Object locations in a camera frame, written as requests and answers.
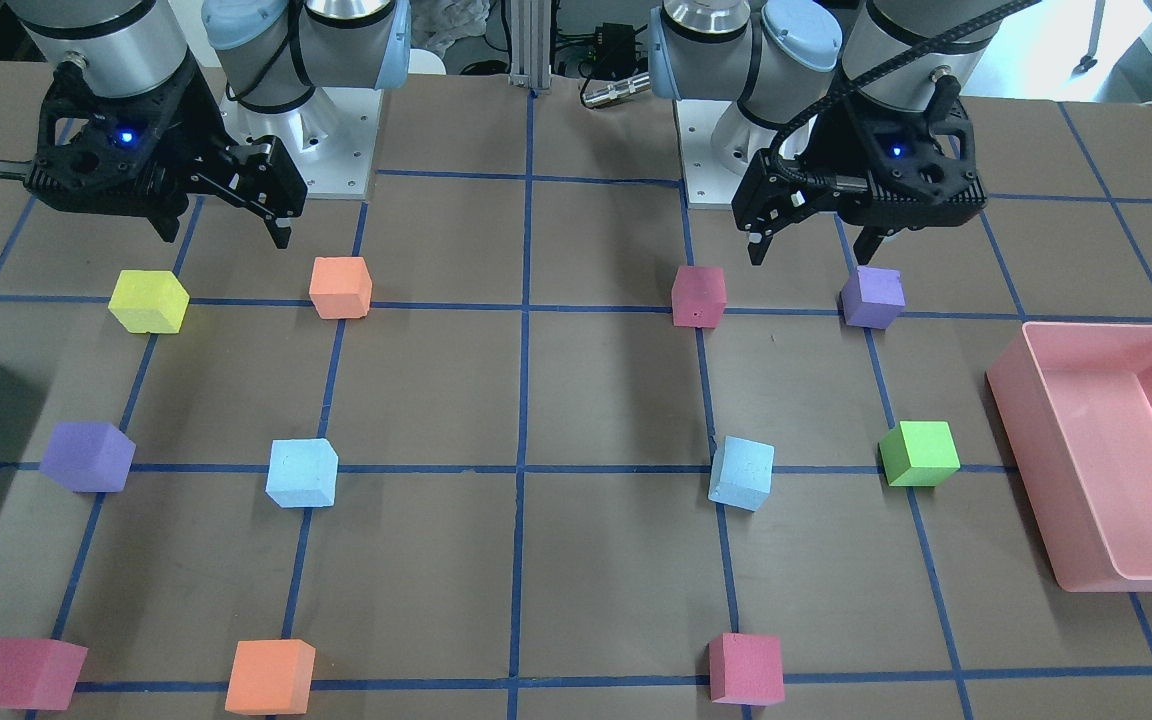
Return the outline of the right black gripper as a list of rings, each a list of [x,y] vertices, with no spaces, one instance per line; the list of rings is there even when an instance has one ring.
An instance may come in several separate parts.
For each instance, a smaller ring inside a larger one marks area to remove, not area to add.
[[[24,185],[50,209],[143,218],[168,243],[177,241],[188,195],[210,194],[259,217],[279,250],[288,249],[308,192],[282,138],[234,145],[196,61],[129,97],[97,96],[79,65],[58,65]]]

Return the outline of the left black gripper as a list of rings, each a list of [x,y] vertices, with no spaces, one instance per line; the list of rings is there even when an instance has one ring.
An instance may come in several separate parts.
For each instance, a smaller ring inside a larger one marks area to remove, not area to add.
[[[861,194],[838,197],[838,214],[864,225],[852,243],[867,266],[893,229],[957,227],[986,209],[977,169],[973,126],[957,85],[938,85],[923,109],[890,109],[855,92],[814,119],[803,168],[864,179]],[[780,152],[759,149],[732,197],[733,223],[748,237],[750,263],[760,266],[776,233],[809,218],[799,177]]]

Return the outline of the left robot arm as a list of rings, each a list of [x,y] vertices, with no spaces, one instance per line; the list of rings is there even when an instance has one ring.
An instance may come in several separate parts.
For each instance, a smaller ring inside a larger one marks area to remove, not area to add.
[[[986,209],[961,91],[1024,1],[863,1],[849,29],[817,1],[664,1],[646,31],[654,94],[727,101],[753,129],[733,223],[760,265],[776,233],[829,211],[861,228],[856,263],[893,234]]]

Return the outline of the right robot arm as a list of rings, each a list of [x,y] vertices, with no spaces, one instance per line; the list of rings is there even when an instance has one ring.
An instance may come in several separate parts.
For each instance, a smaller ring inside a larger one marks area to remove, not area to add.
[[[329,129],[279,123],[326,104],[326,88],[401,88],[410,70],[407,1],[205,1],[227,100],[255,127],[233,135],[166,1],[13,1],[52,65],[35,156],[0,161],[50,209],[147,220],[177,237],[192,194],[265,223],[285,249],[302,214],[302,156]]]

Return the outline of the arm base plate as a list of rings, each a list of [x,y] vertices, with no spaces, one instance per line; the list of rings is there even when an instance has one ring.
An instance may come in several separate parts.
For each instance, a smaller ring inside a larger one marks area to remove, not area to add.
[[[733,101],[679,100],[675,113],[689,204],[730,210],[755,151],[776,131],[750,122]]]
[[[366,200],[384,99],[374,88],[319,88],[306,104],[280,114],[227,99],[219,108],[233,137],[283,141],[310,199]]]

